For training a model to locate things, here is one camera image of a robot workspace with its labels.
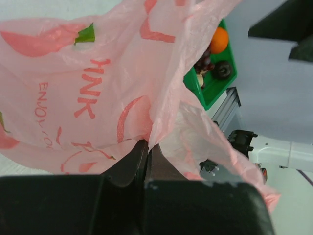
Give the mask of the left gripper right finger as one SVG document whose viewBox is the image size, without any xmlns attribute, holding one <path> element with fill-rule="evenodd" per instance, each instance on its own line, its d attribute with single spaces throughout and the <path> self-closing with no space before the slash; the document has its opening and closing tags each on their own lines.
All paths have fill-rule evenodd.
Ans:
<svg viewBox="0 0 313 235">
<path fill-rule="evenodd" d="M 155 145 L 147 156 L 144 182 L 149 181 L 187 181 L 163 155 L 159 144 Z"/>
</svg>

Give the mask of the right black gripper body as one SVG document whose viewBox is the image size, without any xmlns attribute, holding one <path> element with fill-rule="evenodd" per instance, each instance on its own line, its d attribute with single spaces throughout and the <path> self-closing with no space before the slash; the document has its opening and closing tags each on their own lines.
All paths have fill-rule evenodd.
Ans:
<svg viewBox="0 0 313 235">
<path fill-rule="evenodd" d="M 313 2 L 287 0 L 250 27 L 249 37 L 296 42 L 289 59 L 313 61 Z"/>
</svg>

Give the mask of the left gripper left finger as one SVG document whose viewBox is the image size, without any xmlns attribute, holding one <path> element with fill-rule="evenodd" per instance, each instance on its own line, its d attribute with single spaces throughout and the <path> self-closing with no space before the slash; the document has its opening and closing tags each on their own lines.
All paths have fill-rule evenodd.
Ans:
<svg viewBox="0 0 313 235">
<path fill-rule="evenodd" d="M 101 176 L 117 187 L 126 187 L 145 172 L 148 157 L 148 143 L 139 140 L 133 149 L 116 164 L 103 172 Z"/>
</svg>

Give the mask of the pink plastic bag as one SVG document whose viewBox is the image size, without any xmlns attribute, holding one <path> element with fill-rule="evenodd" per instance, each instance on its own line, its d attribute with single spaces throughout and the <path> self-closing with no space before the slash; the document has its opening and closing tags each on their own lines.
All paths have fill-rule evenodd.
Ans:
<svg viewBox="0 0 313 235">
<path fill-rule="evenodd" d="M 234 150 L 183 78 L 236 0 L 125 0 L 104 15 L 0 23 L 0 152 L 54 174 L 106 171 L 139 140 L 187 179 L 211 159 L 279 193 Z"/>
</svg>

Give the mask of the purple fake grape bunch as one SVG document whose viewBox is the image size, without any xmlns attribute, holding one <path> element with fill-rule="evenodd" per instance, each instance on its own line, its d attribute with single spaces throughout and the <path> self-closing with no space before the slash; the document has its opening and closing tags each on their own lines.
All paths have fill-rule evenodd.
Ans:
<svg viewBox="0 0 313 235">
<path fill-rule="evenodd" d="M 201 58 L 194 64 L 196 74 L 206 73 L 213 70 L 215 64 L 211 61 L 211 46 L 205 50 Z"/>
</svg>

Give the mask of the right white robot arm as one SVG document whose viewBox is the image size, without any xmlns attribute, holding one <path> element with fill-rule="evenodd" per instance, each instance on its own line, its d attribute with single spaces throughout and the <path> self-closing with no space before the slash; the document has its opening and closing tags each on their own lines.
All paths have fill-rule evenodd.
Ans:
<svg viewBox="0 0 313 235">
<path fill-rule="evenodd" d="M 234 81 L 245 126 L 257 134 L 249 158 L 311 172 L 313 66 L 289 60 L 293 44 L 248 36 L 279 0 L 244 0 L 226 18 L 237 66 Z"/>
</svg>

